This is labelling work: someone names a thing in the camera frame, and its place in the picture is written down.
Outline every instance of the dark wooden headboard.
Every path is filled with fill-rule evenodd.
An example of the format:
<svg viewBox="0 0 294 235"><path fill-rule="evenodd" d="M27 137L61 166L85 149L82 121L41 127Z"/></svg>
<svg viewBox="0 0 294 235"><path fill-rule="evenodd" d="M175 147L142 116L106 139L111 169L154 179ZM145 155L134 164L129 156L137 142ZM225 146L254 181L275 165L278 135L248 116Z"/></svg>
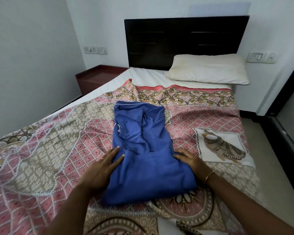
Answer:
<svg viewBox="0 0 294 235"><path fill-rule="evenodd" d="M225 55L239 48L249 16L124 20L129 66L169 70L179 54Z"/></svg>

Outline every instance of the white wall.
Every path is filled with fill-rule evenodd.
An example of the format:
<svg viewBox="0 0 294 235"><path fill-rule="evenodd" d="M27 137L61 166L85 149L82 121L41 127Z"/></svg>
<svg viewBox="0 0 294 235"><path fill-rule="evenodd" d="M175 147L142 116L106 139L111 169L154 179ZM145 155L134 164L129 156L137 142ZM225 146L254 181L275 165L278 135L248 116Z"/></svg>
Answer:
<svg viewBox="0 0 294 235"><path fill-rule="evenodd" d="M294 63L294 49L290 48L294 43L294 0L67 0L67 3L80 47L107 47L108 55L83 54L88 69L98 64L129 65L124 19L188 17L190 5L236 1L251 2L250 19L238 53L244 58L250 51L270 51L279 56L276 64L247 63L251 84L237 86L235 90L241 110L264 114L275 98L277 86L272 85L276 77L284 67ZM265 104L265 98L271 101Z"/></svg>
<svg viewBox="0 0 294 235"><path fill-rule="evenodd" d="M77 98L83 70L65 0L0 0L0 136Z"/></svg>

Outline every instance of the white pillow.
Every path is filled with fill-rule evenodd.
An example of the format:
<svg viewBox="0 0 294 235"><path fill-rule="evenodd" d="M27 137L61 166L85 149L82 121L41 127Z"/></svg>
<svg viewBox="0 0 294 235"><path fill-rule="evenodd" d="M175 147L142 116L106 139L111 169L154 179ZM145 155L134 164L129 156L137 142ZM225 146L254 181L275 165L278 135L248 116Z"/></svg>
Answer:
<svg viewBox="0 0 294 235"><path fill-rule="evenodd" d="M245 61L238 54L175 55L165 75L172 80L248 85Z"/></svg>

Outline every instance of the gold bracelet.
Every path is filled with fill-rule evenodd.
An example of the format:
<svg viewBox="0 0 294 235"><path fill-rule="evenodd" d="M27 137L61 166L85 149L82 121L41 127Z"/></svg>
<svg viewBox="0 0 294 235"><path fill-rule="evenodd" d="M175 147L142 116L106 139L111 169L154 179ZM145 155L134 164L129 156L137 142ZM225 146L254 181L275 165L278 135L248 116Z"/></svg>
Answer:
<svg viewBox="0 0 294 235"><path fill-rule="evenodd" d="M210 172L209 173L209 175L206 177L206 179L205 179L205 182L204 182L204 184L206 184L206 182L207 182L207 180L208 180L208 177L211 175L211 174L213 174L213 173L215 173L214 171L212 171L212 172Z"/></svg>

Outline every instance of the folded clothing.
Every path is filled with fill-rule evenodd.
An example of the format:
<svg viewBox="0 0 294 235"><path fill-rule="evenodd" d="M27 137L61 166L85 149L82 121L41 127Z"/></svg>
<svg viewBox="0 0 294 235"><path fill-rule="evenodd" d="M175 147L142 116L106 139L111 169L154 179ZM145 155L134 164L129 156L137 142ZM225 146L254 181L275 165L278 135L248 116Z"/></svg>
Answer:
<svg viewBox="0 0 294 235"><path fill-rule="evenodd" d="M103 205L119 205L172 197L197 187L191 168L173 157L173 143L165 129L163 106L118 101L114 106L113 147L120 146L103 194Z"/></svg>

